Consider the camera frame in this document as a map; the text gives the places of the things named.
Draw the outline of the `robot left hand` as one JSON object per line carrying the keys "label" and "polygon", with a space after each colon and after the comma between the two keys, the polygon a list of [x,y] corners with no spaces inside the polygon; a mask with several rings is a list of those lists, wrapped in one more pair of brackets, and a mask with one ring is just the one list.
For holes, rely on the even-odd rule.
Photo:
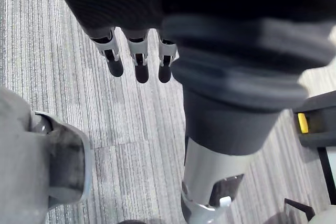
{"label": "robot left hand", "polygon": [[149,78],[148,33],[157,30],[159,80],[183,87],[187,223],[210,223],[234,201],[279,114],[306,99],[299,77],[335,57],[335,0],[65,2],[116,77],[123,64],[115,29],[140,83]]}

